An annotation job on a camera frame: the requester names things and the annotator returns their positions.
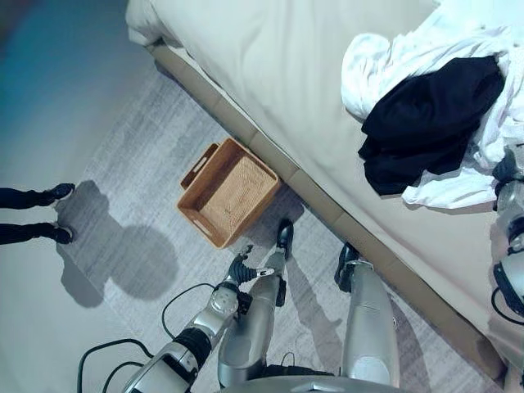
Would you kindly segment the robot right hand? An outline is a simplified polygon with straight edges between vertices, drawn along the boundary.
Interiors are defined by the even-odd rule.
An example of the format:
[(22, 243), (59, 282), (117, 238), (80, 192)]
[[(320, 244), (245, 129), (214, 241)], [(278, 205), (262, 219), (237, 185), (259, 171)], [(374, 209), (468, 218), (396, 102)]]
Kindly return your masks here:
[(523, 182), (523, 144), (507, 145), (503, 159), (495, 166), (493, 176), (499, 183)]

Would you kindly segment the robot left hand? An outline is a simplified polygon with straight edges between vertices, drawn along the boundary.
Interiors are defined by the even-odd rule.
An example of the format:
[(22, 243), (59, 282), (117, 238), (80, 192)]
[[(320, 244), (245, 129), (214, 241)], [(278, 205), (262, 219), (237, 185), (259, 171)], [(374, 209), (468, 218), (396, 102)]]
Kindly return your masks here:
[(236, 287), (239, 287), (243, 283), (250, 282), (256, 278), (275, 274), (274, 268), (254, 269), (245, 265), (245, 260), (249, 257), (252, 249), (253, 245), (248, 244), (234, 257), (225, 275), (225, 282), (232, 283)]

